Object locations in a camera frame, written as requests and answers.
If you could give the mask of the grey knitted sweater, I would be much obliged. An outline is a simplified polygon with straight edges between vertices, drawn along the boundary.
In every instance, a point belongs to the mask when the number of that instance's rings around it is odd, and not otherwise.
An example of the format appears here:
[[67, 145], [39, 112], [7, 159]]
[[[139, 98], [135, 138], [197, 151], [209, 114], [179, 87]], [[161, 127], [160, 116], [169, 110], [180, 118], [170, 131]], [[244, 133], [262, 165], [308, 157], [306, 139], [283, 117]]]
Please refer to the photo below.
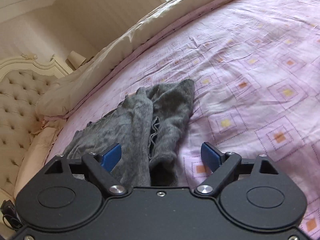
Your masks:
[[193, 111], [194, 81], [141, 87], [118, 107], [77, 131], [65, 148], [69, 159], [121, 145], [111, 174], [125, 187], [175, 186], [177, 146]]

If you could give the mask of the cream pillow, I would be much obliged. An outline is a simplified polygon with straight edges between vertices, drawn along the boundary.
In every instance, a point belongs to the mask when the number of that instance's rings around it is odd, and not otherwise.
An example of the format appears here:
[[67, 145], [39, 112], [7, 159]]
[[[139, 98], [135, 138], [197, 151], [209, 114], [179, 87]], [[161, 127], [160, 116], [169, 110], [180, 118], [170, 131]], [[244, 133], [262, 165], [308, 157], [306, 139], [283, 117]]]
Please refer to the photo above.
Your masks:
[[56, 120], [46, 122], [36, 135], [23, 157], [17, 180], [13, 192], [16, 199], [18, 193], [25, 185], [44, 167], [50, 150], [56, 142], [57, 136], [61, 132], [66, 120]]

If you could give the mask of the cream tufted headboard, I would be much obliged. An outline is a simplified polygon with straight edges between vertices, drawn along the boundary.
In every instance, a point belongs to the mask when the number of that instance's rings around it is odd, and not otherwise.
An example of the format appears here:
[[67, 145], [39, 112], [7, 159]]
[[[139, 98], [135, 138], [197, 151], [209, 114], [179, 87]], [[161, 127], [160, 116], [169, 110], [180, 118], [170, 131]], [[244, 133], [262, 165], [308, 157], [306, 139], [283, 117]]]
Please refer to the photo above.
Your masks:
[[36, 55], [1, 61], [1, 200], [13, 192], [24, 155], [46, 123], [36, 104], [53, 82], [72, 70], [58, 56], [40, 63]]

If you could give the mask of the beige bedside lamp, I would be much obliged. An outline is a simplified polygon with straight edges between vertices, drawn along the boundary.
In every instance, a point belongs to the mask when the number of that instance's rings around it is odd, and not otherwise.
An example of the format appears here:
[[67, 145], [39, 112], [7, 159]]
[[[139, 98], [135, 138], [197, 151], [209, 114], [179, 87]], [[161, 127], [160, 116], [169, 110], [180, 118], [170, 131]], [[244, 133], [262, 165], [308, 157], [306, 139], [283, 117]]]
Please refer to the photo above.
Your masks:
[[84, 64], [86, 58], [75, 51], [71, 51], [67, 56], [67, 60], [75, 69], [78, 69], [81, 65]]

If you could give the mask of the cream rolled duvet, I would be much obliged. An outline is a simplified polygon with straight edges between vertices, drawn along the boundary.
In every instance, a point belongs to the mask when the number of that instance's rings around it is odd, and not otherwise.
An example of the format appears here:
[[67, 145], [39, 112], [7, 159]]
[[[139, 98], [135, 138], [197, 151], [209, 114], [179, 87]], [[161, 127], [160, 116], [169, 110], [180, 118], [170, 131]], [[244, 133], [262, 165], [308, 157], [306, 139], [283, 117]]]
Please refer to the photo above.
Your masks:
[[126, 65], [188, 21], [232, 0], [170, 0], [148, 13], [125, 34], [72, 74], [56, 80], [36, 104], [49, 119], [67, 118]]

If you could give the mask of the pink patterned bed sheet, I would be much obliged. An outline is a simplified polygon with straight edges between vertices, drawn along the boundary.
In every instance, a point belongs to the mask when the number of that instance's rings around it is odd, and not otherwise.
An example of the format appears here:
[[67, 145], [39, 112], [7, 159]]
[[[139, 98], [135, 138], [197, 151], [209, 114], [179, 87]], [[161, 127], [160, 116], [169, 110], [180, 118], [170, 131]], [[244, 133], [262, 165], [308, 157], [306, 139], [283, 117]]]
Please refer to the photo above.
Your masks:
[[194, 109], [177, 149], [178, 182], [209, 171], [205, 141], [245, 158], [271, 157], [304, 191], [301, 229], [319, 238], [319, 0], [235, 0], [158, 42], [91, 96], [67, 121], [50, 155], [76, 131], [140, 87], [190, 78]]

